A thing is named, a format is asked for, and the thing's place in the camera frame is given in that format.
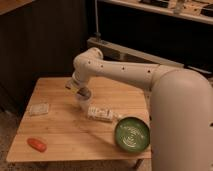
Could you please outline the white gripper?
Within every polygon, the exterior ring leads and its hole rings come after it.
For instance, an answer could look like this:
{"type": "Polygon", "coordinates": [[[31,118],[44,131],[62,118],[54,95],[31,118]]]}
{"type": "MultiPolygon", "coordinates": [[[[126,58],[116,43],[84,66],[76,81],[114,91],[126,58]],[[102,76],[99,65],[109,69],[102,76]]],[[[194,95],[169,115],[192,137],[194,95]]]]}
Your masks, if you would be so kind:
{"type": "Polygon", "coordinates": [[[79,90],[82,88],[86,88],[87,87],[83,87],[76,79],[75,76],[72,76],[67,83],[65,84],[65,87],[70,90],[71,92],[73,92],[74,94],[79,93],[79,90]]]}

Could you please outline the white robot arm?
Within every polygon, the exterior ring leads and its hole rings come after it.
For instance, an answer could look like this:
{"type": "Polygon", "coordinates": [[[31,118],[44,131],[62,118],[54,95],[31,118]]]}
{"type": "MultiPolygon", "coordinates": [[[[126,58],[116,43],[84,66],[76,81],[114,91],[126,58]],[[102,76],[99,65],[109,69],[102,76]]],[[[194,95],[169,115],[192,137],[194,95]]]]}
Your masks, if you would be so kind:
{"type": "Polygon", "coordinates": [[[152,171],[213,171],[213,86],[200,73],[162,64],[114,62],[92,47],[73,60],[67,86],[94,76],[151,92],[152,171]]]}

